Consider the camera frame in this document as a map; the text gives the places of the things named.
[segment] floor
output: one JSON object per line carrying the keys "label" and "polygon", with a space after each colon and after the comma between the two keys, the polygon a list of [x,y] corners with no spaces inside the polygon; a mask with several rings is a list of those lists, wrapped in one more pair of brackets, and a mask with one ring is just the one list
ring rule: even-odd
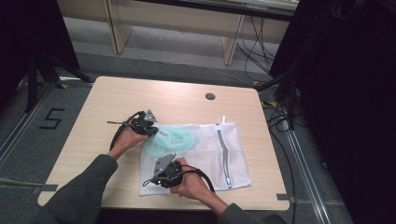
{"label": "floor", "polygon": [[[263,71],[256,64],[247,61],[247,57],[240,49],[235,51],[232,65],[224,64],[221,39],[218,36],[197,35],[175,31],[165,31],[158,29],[150,29],[143,27],[135,27],[129,42],[122,54],[114,54],[111,47],[110,34],[108,26],[105,23],[94,21],[82,21],[65,18],[65,24],[73,41],[73,46],[78,56],[78,61],[81,70],[91,77],[100,75],[129,77],[134,74],[134,77],[148,78],[148,79],[163,79],[173,81],[189,81],[204,84],[229,85],[239,87],[253,87],[257,82],[263,83],[271,79],[265,75]],[[254,41],[246,41],[245,43],[250,49],[259,52],[260,48],[255,45]],[[278,45],[265,44],[265,47],[276,54]],[[70,77],[62,69],[59,70],[62,76]],[[72,112],[68,115],[69,123],[65,125],[62,132],[67,133],[73,126],[73,122],[78,115],[80,107],[84,103],[84,97],[89,93],[90,87],[84,85],[70,85],[67,91],[56,89],[49,95],[51,99],[46,105],[42,106],[42,112],[38,117],[44,119],[47,109],[52,107],[70,106]],[[260,94],[263,102],[273,102],[273,94],[276,86],[264,91]],[[4,142],[6,136],[12,131],[13,126],[21,118],[23,112],[20,109],[25,107],[24,97],[26,96],[26,87],[22,86],[16,93],[15,99],[10,104],[9,109],[1,114],[0,125],[1,142]],[[272,212],[260,211],[252,213],[253,216],[263,216],[278,214],[282,216],[288,223],[352,223],[348,212],[340,198],[336,186],[332,182],[332,177],[327,170],[320,165],[321,156],[315,145],[315,139],[309,132],[309,125],[304,121],[304,117],[296,118],[297,135],[302,152],[305,154],[306,162],[310,173],[315,181],[315,186],[318,188],[321,196],[329,222],[320,220],[318,213],[313,208],[310,195],[306,189],[306,183],[302,178],[301,169],[297,160],[294,159],[290,143],[286,132],[282,132],[282,122],[277,115],[279,111],[270,105],[264,106],[264,113],[267,120],[271,119],[269,126],[274,133],[273,142],[278,157],[279,166],[284,178],[285,186],[288,194],[296,203],[293,203],[290,209],[286,212]],[[35,134],[37,131],[28,130],[25,135]],[[59,139],[54,140],[48,146],[56,148],[56,151],[51,151],[50,161],[46,161],[46,167],[40,168],[50,171],[51,165],[56,161],[57,153],[62,149],[62,145],[67,135],[63,134]],[[35,144],[46,141],[48,137],[42,136],[37,139],[31,139]],[[26,143],[27,139],[21,140],[21,147],[16,148],[9,156],[8,161],[1,167],[0,177],[7,177],[19,179],[23,181],[45,181],[46,174],[37,175],[39,169],[33,169],[28,165],[28,162],[19,165],[19,171],[15,171],[15,164],[18,163],[22,157],[28,158],[29,151],[25,151],[29,146]],[[25,223],[31,218],[31,214],[35,214],[39,207],[34,203],[36,196],[31,195],[27,188],[12,188],[0,185],[2,192],[0,198],[3,212],[0,212],[1,223]],[[22,215],[18,204],[23,204],[21,207],[29,212],[30,215]]]}

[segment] white mesh bag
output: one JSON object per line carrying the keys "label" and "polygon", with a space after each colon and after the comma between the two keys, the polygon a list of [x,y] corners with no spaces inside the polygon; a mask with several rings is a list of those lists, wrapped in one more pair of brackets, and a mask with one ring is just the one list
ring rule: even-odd
{"label": "white mesh bag", "polygon": [[155,160],[176,153],[202,170],[215,190],[237,189],[251,184],[244,150],[235,123],[159,125],[159,131],[142,146],[140,195],[170,193],[159,185],[143,182],[153,177]]}

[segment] person's right hand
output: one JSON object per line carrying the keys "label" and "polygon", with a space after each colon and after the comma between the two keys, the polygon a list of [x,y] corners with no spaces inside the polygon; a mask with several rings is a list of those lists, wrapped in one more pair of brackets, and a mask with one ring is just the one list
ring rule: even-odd
{"label": "person's right hand", "polygon": [[[193,170],[193,168],[187,166],[184,158],[177,159],[177,161],[180,162],[183,171]],[[176,187],[170,188],[170,190],[171,193],[177,193],[180,197],[184,196],[199,201],[211,193],[204,180],[196,173],[184,174],[182,182]]]}

